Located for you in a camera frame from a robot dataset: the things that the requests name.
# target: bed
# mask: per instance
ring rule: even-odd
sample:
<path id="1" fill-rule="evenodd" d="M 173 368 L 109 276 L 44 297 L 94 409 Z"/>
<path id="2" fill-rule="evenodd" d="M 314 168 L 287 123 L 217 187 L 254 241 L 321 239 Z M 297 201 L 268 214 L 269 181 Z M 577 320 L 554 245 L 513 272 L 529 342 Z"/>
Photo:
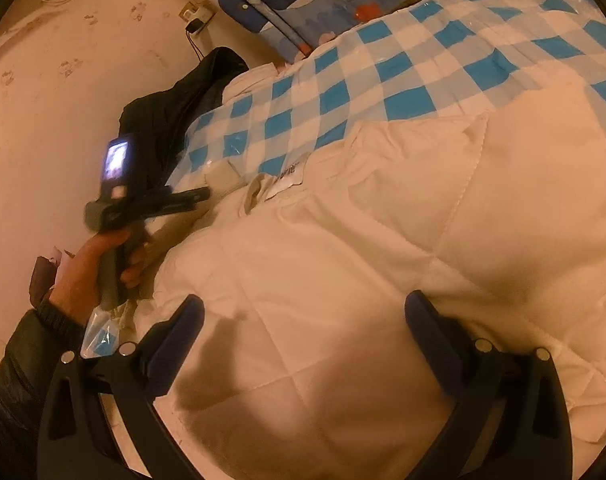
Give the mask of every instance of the bed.
<path id="1" fill-rule="evenodd" d="M 302 186 L 270 202 L 305 156 Z M 203 336 L 156 403 L 200 468 L 403 478 L 451 410 L 403 326 L 420 286 L 475 335 L 551 349 L 574 477 L 586 470 L 606 442 L 606 19 L 592 0 L 424 0 L 355 28 L 198 118 L 170 184 L 221 164 L 248 184 L 167 254 L 135 317 L 144 333 L 185 294 L 205 300 Z"/>

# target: blue gripper pad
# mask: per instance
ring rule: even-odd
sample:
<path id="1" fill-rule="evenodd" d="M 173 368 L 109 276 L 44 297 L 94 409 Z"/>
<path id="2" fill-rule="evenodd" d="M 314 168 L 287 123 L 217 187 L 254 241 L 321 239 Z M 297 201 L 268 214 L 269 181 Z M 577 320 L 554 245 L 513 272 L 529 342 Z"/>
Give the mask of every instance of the blue gripper pad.
<path id="1" fill-rule="evenodd" d="M 140 346 L 145 346 L 145 340 L 156 346 L 145 363 L 145 395 L 148 399 L 162 397 L 170 390 L 203 323 L 203 300 L 190 294 L 168 321 L 154 325 L 145 335 Z"/>
<path id="2" fill-rule="evenodd" d="M 405 322 L 443 391 L 461 399 L 472 366 L 472 340 L 457 321 L 441 316 L 420 290 L 405 299 Z"/>

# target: device handle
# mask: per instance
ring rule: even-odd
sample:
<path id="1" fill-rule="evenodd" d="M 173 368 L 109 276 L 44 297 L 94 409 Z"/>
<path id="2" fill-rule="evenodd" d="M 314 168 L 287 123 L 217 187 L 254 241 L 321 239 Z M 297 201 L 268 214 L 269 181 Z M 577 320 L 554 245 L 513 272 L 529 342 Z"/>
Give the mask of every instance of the device handle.
<path id="1" fill-rule="evenodd" d="M 141 243 L 145 235 L 145 221 L 137 220 L 130 225 L 131 235 L 123 245 L 110 249 L 100 257 L 99 292 L 100 307 L 114 310 L 128 301 L 128 288 L 120 280 L 122 272 L 128 268 L 129 256 Z"/>

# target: black sleeve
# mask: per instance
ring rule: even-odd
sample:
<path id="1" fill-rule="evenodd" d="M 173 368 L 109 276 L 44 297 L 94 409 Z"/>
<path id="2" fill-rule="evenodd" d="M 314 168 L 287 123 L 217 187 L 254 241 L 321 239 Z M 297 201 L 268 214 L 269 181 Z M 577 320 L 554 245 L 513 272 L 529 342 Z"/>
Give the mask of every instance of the black sleeve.
<path id="1" fill-rule="evenodd" d="M 83 327 L 45 300 L 23 316 L 0 363 L 2 478 L 36 478 L 38 426 L 63 352 L 78 351 Z"/>

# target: blue checkered pattern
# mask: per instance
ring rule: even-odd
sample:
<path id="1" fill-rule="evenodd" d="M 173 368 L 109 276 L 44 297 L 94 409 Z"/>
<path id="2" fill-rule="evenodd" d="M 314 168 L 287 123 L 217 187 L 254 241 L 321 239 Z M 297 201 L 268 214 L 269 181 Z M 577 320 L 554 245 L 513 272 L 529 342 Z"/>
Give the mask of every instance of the blue checkered pattern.
<path id="1" fill-rule="evenodd" d="M 606 128 L 606 19 L 592 0 L 424 0 L 198 118 L 169 183 L 224 157 L 245 178 L 278 174 L 355 121 L 478 114 L 563 82 L 594 89 Z"/>

